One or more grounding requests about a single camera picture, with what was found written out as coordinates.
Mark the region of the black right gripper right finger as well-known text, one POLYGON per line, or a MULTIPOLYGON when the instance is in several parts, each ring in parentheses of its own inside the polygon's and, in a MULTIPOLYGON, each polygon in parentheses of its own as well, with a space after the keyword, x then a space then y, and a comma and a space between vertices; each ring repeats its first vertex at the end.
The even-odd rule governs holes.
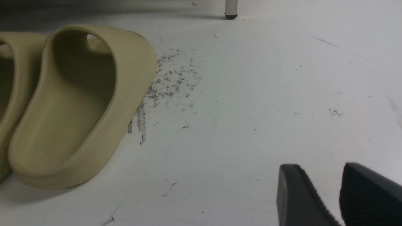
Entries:
POLYGON ((346 226, 400 226, 402 187, 358 163, 346 163, 340 189, 346 226))

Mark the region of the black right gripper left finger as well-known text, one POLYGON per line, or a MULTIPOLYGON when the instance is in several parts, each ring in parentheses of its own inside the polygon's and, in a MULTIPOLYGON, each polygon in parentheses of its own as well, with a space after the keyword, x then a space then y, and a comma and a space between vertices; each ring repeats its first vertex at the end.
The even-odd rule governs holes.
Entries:
POLYGON ((276 206, 280 226, 340 226, 297 164, 280 166, 276 206))

